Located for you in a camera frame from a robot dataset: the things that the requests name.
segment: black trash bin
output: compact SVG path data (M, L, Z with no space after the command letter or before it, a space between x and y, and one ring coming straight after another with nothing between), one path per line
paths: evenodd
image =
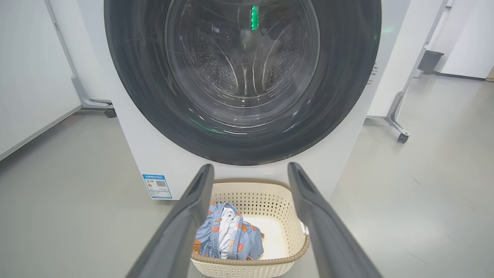
M420 61L420 65L418 65L418 69L423 70L424 74L432 74L439 59L441 59L441 56L443 55L444 53L426 50L424 57L422 57L422 60Z

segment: wall baseboard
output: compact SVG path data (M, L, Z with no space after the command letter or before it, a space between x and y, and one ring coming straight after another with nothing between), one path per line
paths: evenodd
M109 99L90 99L90 100L94 102L112 103L112 101Z
M478 77L470 77L470 76L463 76L463 75L455 75L455 74L447 74L447 73L440 73L437 71L434 71L435 75L438 76L444 76L444 77L453 77L453 78L461 78L461 79L470 79L470 80L477 80L477 81L485 81L485 78L478 78Z
M60 123L61 121L65 120L67 117L69 117L70 115L72 115L74 112L76 112L77 110L79 110L81 107L82 107L82 105L79 105L76 108L70 110L68 113L66 113L62 117L54 120L53 122L51 122L50 124L48 124L44 128L38 130L37 132L35 132L31 136L29 136L26 139L22 140L20 143L18 143L17 145L13 146L12 148L10 148L9 150L7 150L6 152L0 154L0 161L2 161L4 158L6 158L9 155L11 155L13 152L17 151L20 147L22 147L25 144L29 143L29 141L31 141L34 138L38 137L40 134L42 134L43 132L47 131L48 129L50 129L54 125L56 125L56 124Z

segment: laundry basket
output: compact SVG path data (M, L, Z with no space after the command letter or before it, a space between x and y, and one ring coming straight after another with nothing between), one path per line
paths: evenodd
M278 277L307 251L310 238L297 218L287 184L255 179L215 180L211 200L232 203L245 221L258 227L264 233L264 253L255 261L192 254L191 260L202 274L216 278Z

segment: washing machine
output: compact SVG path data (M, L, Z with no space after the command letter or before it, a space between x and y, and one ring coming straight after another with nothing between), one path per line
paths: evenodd
M328 199L409 0L79 0L106 89L152 199L216 179L288 183Z

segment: blue patterned fabric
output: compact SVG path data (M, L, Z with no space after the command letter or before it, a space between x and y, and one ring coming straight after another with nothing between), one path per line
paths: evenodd
M245 222L231 203L209 206L206 222L197 230L194 253L211 258L257 260L264 252L263 234Z

